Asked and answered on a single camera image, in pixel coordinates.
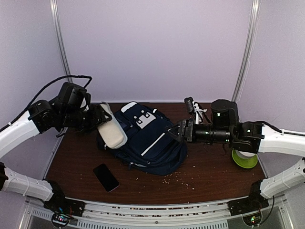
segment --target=white wall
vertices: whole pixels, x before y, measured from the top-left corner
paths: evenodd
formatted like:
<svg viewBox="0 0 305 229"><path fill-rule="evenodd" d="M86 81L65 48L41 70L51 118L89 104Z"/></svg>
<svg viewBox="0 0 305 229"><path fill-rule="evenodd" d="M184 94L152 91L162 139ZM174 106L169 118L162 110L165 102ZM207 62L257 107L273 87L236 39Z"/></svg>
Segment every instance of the white wall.
<svg viewBox="0 0 305 229"><path fill-rule="evenodd" d="M49 81L62 76L48 0L0 1L0 126L21 112ZM40 99L57 95L60 84ZM42 178L56 143L55 131L30 139L0 161L25 175ZM24 198L0 192L0 228L17 228Z"/></svg>
<svg viewBox="0 0 305 229"><path fill-rule="evenodd" d="M231 99L250 0L58 2L72 74L94 77L93 101Z"/></svg>
<svg viewBox="0 0 305 229"><path fill-rule="evenodd" d="M305 1L263 0L255 47L241 99L243 121L266 120L279 128L305 132ZM268 175L299 157L260 155ZM287 193L297 228L305 228L305 186Z"/></svg>

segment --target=phone screen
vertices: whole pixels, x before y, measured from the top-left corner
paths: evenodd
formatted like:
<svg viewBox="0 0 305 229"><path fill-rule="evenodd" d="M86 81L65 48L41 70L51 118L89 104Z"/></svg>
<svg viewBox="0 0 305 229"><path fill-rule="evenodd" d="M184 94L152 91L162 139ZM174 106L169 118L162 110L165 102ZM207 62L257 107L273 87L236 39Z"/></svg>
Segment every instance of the phone screen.
<svg viewBox="0 0 305 229"><path fill-rule="evenodd" d="M107 192L111 192L120 185L105 164L97 166L93 172Z"/></svg>

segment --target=wooden table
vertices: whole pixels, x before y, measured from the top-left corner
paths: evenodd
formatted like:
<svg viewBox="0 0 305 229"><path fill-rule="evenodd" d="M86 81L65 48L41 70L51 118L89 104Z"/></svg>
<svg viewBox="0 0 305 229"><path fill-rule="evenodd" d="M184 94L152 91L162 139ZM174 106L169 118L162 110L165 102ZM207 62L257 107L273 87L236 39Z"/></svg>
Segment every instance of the wooden table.
<svg viewBox="0 0 305 229"><path fill-rule="evenodd" d="M175 123L189 118L184 104L145 104L158 108ZM117 111L122 104L111 104ZM188 156L181 167L167 176L128 170L109 152L96 146L96 132L64 137L47 179L58 182L67 197L120 204L196 203L247 196L253 182L264 179L258 164L244 169L235 164L231 150L222 145L188 144ZM107 193L92 169L105 163L120 186Z"/></svg>

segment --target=navy blue backpack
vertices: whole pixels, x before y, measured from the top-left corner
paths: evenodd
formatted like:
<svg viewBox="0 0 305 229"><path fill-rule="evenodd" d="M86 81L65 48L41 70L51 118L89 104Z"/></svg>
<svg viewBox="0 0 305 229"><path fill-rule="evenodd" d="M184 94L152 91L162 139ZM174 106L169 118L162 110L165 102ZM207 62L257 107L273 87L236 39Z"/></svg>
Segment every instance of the navy blue backpack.
<svg viewBox="0 0 305 229"><path fill-rule="evenodd" d="M100 150L109 150L116 158L143 172L167 175L175 171L184 161L187 148L165 134L172 122L157 109L130 102L115 118L125 131L127 143L118 149L110 149L100 134L97 145Z"/></svg>

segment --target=black phone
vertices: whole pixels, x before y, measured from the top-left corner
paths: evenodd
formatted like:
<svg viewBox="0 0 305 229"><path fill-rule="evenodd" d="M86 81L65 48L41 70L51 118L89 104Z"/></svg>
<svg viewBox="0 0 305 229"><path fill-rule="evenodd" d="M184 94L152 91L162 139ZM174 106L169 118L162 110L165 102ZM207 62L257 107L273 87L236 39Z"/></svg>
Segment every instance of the black phone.
<svg viewBox="0 0 305 229"><path fill-rule="evenodd" d="M105 164L97 166L93 169L93 172L107 192L111 192L120 186L118 180L113 176Z"/></svg>

